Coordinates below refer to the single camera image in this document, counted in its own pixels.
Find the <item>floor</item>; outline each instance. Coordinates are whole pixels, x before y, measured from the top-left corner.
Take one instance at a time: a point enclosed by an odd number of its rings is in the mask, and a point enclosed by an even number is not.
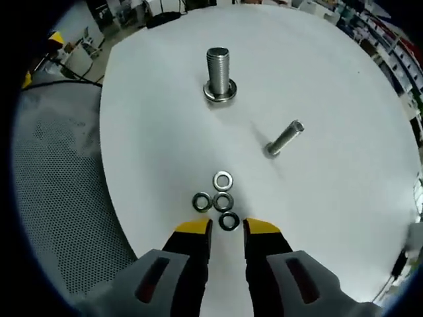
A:
[[[102,83],[104,79],[104,73],[106,71],[106,66],[108,62],[108,57],[112,51],[113,46],[121,42],[131,34],[137,32],[139,29],[136,25],[128,26],[124,29],[121,29],[116,24],[109,26],[103,31],[104,42],[101,45],[101,52],[94,59],[93,65],[89,72],[85,75],[85,78],[90,81],[96,81]]]

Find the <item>white round table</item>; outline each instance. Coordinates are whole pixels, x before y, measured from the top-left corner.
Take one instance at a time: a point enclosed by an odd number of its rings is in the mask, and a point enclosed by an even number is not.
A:
[[[208,106],[206,51],[229,48],[238,93]],[[305,131],[269,160],[292,121]],[[260,5],[189,12],[116,45],[100,105],[106,181],[137,256],[161,249],[191,205],[229,171],[234,212],[278,226],[371,300],[389,277],[416,209],[418,152],[398,96],[347,35],[307,13]],[[202,316],[252,316],[243,229],[213,226]]]

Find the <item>gray mesh fabric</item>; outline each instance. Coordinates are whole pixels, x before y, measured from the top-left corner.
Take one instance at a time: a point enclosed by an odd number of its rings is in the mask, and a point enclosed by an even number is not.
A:
[[[24,92],[13,137],[24,230],[46,275],[70,300],[135,261],[106,188],[99,100],[100,89],[92,85]]]

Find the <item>washer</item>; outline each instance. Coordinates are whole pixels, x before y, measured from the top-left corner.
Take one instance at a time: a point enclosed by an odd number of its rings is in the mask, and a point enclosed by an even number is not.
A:
[[[217,181],[219,180],[219,177],[226,177],[227,178],[227,185],[226,186],[219,186]],[[221,170],[220,172],[217,172],[216,175],[213,177],[213,186],[215,189],[217,189],[219,192],[227,192],[231,189],[233,185],[233,178],[230,173]]]
[[[218,203],[218,200],[220,197],[225,197],[227,199],[227,205],[225,207],[221,207]],[[233,197],[231,194],[227,192],[219,192],[214,195],[213,197],[213,207],[221,213],[224,213],[225,211],[229,211],[233,207]]]
[[[234,223],[232,226],[228,227],[225,225],[225,218],[231,217],[234,220]],[[239,217],[236,213],[233,213],[232,211],[226,211],[225,213],[222,213],[219,217],[219,225],[224,231],[233,231],[235,230],[239,224],[241,223],[241,220],[239,220]]]
[[[200,207],[197,202],[198,202],[198,198],[204,197],[207,200],[207,205],[204,207]],[[201,192],[201,193],[196,193],[194,195],[194,197],[192,198],[192,206],[194,207],[195,210],[197,210],[200,213],[206,213],[207,210],[209,210],[210,208],[212,208],[212,198],[210,197],[209,194]]]

